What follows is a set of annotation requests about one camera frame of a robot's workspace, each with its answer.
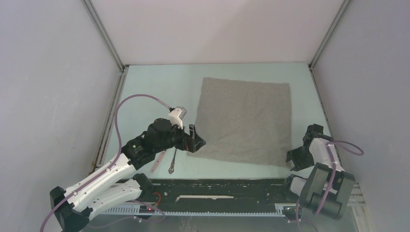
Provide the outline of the grey cloth napkin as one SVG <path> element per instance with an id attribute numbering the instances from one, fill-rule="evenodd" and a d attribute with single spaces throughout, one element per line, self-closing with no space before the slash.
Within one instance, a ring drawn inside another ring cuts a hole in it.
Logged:
<path id="1" fill-rule="evenodd" d="M 195 157 L 285 167 L 292 147 L 290 85 L 204 78 L 195 126 L 206 141 Z"/>

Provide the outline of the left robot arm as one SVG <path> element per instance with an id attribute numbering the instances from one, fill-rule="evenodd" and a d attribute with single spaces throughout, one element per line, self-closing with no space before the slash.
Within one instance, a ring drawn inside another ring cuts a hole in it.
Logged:
<path id="1" fill-rule="evenodd" d="M 79 232 L 98 214 L 130 200 L 148 201 L 153 184 L 144 173 L 137 171 L 152 162 L 156 154 L 170 148 L 197 152 L 206 141 L 196 132 L 158 118 L 141 135 L 128 141 L 119 155 L 79 183 L 50 191 L 54 215 L 64 232 Z"/>

